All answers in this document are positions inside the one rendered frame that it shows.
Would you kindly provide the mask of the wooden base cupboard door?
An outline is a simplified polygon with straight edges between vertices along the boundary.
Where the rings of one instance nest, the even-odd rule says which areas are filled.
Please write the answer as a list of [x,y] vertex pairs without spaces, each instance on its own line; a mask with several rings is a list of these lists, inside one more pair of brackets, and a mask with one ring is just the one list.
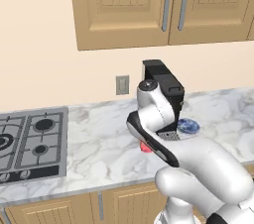
[[102,224],[89,193],[5,208],[10,224]]
[[167,197],[148,182],[104,190],[102,202],[105,224],[154,224]]

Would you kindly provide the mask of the grey wall socket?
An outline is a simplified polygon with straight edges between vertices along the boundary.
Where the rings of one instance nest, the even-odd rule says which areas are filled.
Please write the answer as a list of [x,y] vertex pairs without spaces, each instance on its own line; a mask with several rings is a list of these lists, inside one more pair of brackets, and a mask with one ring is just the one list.
[[116,77],[116,94],[126,95],[129,93],[129,76],[121,75]]

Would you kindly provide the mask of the red mug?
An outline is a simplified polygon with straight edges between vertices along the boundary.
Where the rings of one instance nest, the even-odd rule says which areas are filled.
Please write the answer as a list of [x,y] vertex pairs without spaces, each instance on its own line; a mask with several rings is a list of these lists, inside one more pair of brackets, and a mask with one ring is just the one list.
[[144,153],[152,153],[152,150],[146,146],[143,142],[140,142],[140,149]]

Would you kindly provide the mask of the blue saucer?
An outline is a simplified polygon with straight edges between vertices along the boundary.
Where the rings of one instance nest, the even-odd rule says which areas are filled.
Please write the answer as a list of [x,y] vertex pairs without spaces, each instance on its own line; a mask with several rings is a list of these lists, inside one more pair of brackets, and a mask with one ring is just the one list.
[[186,134],[195,134],[199,131],[199,124],[192,119],[183,118],[178,122],[178,130]]

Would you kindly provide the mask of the wooden wall cupboard door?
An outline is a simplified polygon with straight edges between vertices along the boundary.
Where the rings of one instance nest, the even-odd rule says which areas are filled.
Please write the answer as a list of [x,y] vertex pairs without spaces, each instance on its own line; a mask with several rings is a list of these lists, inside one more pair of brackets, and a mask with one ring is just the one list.
[[165,46],[162,31],[165,0],[72,0],[80,51]]
[[254,0],[188,0],[179,31],[181,4],[173,0],[171,45],[254,41]]

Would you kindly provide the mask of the grey gas hob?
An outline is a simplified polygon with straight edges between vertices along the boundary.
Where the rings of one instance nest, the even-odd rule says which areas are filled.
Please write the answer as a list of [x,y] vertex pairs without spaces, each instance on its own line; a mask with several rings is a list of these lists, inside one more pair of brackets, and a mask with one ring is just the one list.
[[0,185],[66,176],[67,123],[67,107],[0,114]]

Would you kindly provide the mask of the black coffee machine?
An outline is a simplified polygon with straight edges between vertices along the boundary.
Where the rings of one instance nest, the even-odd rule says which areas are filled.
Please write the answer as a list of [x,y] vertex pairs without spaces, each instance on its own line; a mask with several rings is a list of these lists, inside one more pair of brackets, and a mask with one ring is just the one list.
[[166,65],[159,59],[146,59],[143,61],[144,78],[155,79],[159,82],[161,91],[172,104],[175,112],[175,122],[156,132],[164,140],[176,141],[180,113],[184,105],[185,89]]

